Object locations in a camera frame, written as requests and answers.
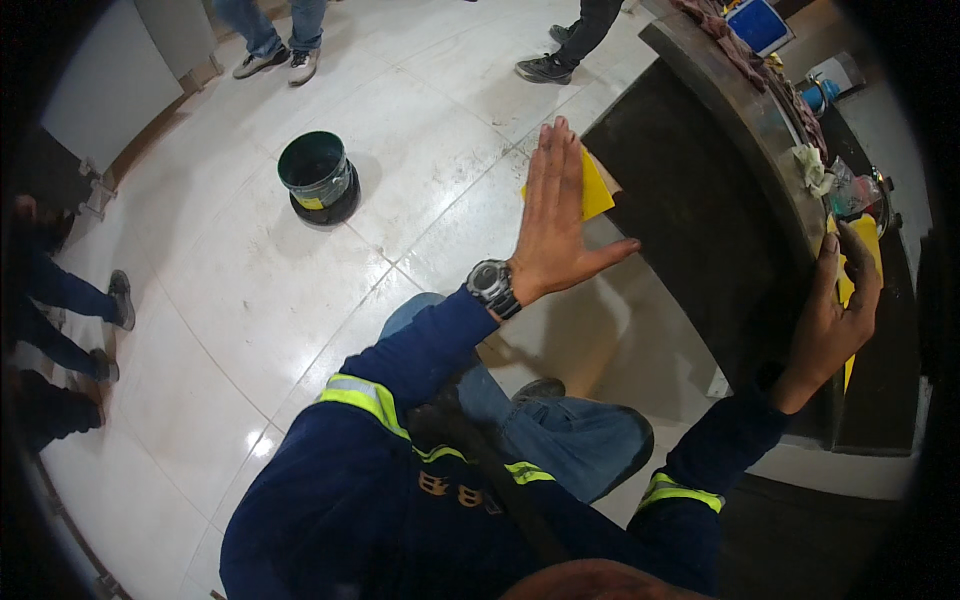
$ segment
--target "leg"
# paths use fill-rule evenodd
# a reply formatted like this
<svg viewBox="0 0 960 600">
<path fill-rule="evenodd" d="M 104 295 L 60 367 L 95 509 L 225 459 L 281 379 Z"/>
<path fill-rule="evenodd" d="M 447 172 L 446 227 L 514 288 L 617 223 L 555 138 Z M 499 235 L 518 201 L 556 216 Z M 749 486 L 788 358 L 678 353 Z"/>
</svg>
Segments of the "leg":
<svg viewBox="0 0 960 600">
<path fill-rule="evenodd" d="M 36 371 L 20 372 L 20 394 L 15 397 L 17 420 L 33 452 L 102 423 L 97 404 L 86 394 L 58 388 Z"/>
<path fill-rule="evenodd" d="M 290 0 L 290 13 L 294 18 L 291 50 L 309 52 L 320 48 L 325 12 L 326 0 Z"/>
<path fill-rule="evenodd" d="M 427 306 L 444 301 L 440 294 L 417 294 L 387 319 L 380 339 L 389 337 L 413 321 L 414 316 Z M 482 427 L 495 430 L 514 410 L 514 405 L 490 372 L 476 357 L 472 367 L 463 372 L 457 384 L 460 405 L 468 419 Z"/>
<path fill-rule="evenodd" d="M 654 440 L 637 411 L 570 396 L 522 402 L 500 436 L 504 451 L 547 471 L 587 504 L 643 467 Z"/>
<path fill-rule="evenodd" d="M 253 0 L 213 0 L 217 16 L 247 41 L 247 52 L 258 59 L 276 54 L 283 46 L 274 24 Z"/>
<path fill-rule="evenodd" d="M 580 0 L 580 19 L 570 39 L 557 51 L 557 61 L 573 68 L 603 41 L 619 13 L 622 0 Z"/>
<path fill-rule="evenodd" d="M 78 315 L 100 317 L 108 323 L 118 322 L 116 300 L 67 273 L 38 249 L 33 250 L 27 294 L 34 300 L 66 308 Z"/>
<path fill-rule="evenodd" d="M 52 361 L 69 369 L 97 379 L 97 362 L 90 354 L 57 331 L 47 318 L 24 299 L 16 311 L 16 337 L 36 347 Z"/>
</svg>

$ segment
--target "label on bucket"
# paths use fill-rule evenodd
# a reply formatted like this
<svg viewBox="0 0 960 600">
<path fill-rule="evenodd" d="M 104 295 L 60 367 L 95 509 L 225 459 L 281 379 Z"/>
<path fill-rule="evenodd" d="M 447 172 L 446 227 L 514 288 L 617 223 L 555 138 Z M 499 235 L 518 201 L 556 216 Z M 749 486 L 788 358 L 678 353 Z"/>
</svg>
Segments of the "label on bucket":
<svg viewBox="0 0 960 600">
<path fill-rule="evenodd" d="M 320 210 L 324 207 L 324 203 L 320 202 L 319 198 L 297 198 L 297 202 L 307 210 Z"/>
</svg>

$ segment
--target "black bucket base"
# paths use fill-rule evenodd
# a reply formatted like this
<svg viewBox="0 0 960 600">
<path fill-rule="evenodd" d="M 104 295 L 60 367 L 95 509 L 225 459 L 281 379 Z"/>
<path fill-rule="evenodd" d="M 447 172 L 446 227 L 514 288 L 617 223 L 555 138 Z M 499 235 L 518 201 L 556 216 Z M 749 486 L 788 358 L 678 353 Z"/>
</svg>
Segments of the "black bucket base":
<svg viewBox="0 0 960 600">
<path fill-rule="evenodd" d="M 317 208 L 311 210 L 305 208 L 303 204 L 297 202 L 293 194 L 290 194 L 290 204 L 293 206 L 297 216 L 313 225 L 340 225 L 353 214 L 360 204 L 360 178 L 357 177 L 357 169 L 350 164 L 350 173 L 352 180 L 350 187 L 344 192 L 337 202 L 331 204 L 328 208 Z"/>
</svg>

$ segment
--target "watch face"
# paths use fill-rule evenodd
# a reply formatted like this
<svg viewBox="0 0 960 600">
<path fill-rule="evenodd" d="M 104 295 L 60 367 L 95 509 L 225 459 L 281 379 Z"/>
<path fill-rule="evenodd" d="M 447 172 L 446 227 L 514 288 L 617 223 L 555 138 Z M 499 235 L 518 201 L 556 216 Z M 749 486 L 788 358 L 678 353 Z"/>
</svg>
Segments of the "watch face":
<svg viewBox="0 0 960 600">
<path fill-rule="evenodd" d="M 489 290 L 497 282 L 498 271 L 493 265 L 484 265 L 473 276 L 473 285 L 478 290 Z"/>
</svg>

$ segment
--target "bucket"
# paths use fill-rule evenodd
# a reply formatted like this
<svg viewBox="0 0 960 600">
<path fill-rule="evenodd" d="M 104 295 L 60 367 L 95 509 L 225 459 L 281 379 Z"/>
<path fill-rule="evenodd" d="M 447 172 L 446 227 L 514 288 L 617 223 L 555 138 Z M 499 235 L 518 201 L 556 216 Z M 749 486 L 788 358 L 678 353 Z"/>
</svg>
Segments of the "bucket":
<svg viewBox="0 0 960 600">
<path fill-rule="evenodd" d="M 305 133 L 280 155 L 276 173 L 301 218 L 318 225 L 345 220 L 356 207 L 360 183 L 344 143 L 331 132 Z"/>
</svg>

